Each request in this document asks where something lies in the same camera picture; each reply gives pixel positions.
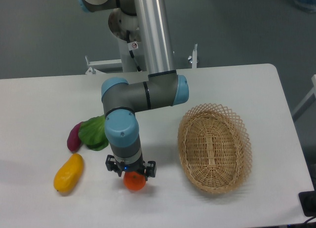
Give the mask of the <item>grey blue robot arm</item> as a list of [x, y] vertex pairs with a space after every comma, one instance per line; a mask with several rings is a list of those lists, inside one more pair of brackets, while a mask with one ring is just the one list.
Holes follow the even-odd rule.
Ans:
[[105, 135], [112, 149], [106, 167], [118, 175], [156, 175], [156, 163], [144, 161], [137, 112], [187, 102], [187, 79], [176, 72], [164, 0], [78, 0], [86, 12], [110, 10], [108, 26], [121, 44], [125, 72], [147, 72], [148, 80], [129, 83], [112, 77], [101, 86]]

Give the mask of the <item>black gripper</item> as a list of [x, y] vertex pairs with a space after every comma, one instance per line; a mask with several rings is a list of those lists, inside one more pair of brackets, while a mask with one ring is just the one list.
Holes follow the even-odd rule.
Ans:
[[143, 174], [145, 181], [156, 177], [157, 166], [155, 161], [144, 162], [143, 157], [139, 157], [134, 163], [126, 164], [124, 161], [118, 162], [113, 155], [107, 155], [105, 165], [108, 171], [113, 171], [121, 177], [123, 172], [136, 172]]

